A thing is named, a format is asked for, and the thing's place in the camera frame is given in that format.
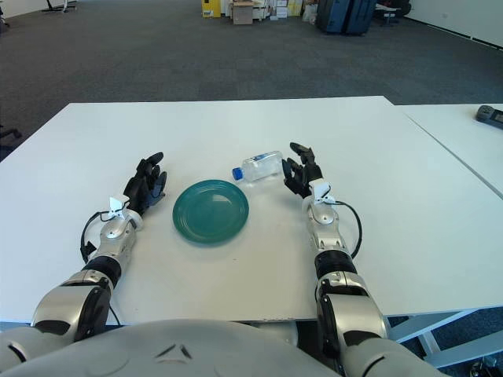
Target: bottle label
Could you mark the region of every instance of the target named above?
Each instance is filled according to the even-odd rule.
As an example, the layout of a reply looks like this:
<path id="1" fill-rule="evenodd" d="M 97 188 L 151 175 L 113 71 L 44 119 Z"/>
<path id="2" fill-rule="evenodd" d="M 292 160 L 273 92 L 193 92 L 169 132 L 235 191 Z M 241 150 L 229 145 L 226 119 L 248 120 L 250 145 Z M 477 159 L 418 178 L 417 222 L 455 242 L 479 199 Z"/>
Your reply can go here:
<path id="1" fill-rule="evenodd" d="M 267 157 L 267 155 L 269 155 L 269 153 L 263 153 L 262 155 L 258 155 L 258 156 L 252 157 L 251 159 L 254 160 L 254 161 L 259 161 L 260 159 L 263 159 L 264 157 Z"/>

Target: electronic device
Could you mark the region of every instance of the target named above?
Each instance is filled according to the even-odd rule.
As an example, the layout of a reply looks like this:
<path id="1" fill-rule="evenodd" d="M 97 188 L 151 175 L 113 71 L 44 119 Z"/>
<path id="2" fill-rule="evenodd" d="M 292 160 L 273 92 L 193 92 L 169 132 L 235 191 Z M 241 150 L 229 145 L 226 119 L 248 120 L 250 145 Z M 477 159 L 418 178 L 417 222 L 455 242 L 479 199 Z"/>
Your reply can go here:
<path id="1" fill-rule="evenodd" d="M 486 104 L 479 107 L 475 117 L 479 122 L 490 124 L 503 130 L 503 112 Z"/>

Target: black suitcase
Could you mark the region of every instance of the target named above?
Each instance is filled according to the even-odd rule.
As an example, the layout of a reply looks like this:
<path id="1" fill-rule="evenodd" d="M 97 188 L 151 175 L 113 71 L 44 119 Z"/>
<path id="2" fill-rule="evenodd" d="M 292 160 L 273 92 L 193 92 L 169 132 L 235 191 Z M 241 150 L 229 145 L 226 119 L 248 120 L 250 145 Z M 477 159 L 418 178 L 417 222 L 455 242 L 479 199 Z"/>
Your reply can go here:
<path id="1" fill-rule="evenodd" d="M 376 0 L 354 0 L 343 28 L 346 34 L 363 34 L 369 30 Z"/>
<path id="2" fill-rule="evenodd" d="M 363 34 L 375 7 L 376 0 L 320 0 L 316 25 L 327 33 Z"/>
<path id="3" fill-rule="evenodd" d="M 351 0 L 320 0 L 316 25 L 327 33 L 342 33 Z"/>

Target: teal plate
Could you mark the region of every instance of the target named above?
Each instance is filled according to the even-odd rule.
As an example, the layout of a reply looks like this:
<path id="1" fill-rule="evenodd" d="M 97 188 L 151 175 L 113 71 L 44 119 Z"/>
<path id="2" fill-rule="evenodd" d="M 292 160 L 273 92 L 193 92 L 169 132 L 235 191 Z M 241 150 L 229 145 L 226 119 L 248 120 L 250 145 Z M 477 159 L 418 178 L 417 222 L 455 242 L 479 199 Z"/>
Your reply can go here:
<path id="1" fill-rule="evenodd" d="M 232 183 L 209 180 L 186 189 L 173 208 L 175 228 L 197 243 L 217 243 L 235 236 L 248 218 L 248 201 Z"/>

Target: robotic arm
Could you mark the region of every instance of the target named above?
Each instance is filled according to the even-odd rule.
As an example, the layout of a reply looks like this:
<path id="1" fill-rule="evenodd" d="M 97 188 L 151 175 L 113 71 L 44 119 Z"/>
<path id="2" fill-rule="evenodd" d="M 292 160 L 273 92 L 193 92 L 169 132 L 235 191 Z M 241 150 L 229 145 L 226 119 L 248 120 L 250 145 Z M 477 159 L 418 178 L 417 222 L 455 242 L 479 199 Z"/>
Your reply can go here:
<path id="1" fill-rule="evenodd" d="M 167 175 L 160 173 L 158 165 L 162 158 L 160 152 L 142 159 L 124 195 L 110 198 L 98 249 L 91 243 L 84 246 L 84 229 L 81 252 L 86 265 L 47 293 L 31 326 L 1 334 L 0 371 L 103 332 L 112 292 L 129 264 L 136 232 L 143 226 L 141 216 L 165 195 Z M 105 213 L 97 212 L 86 227 Z"/>
<path id="2" fill-rule="evenodd" d="M 285 185 L 303 197 L 310 247 L 316 255 L 315 297 L 324 355 L 335 359 L 338 372 L 349 377 L 443 375 L 387 339 L 383 315 L 339 233 L 336 205 L 342 202 L 330 196 L 332 186 L 323 179 L 312 149 L 296 143 L 290 143 L 290 148 L 302 164 L 283 160 Z"/>

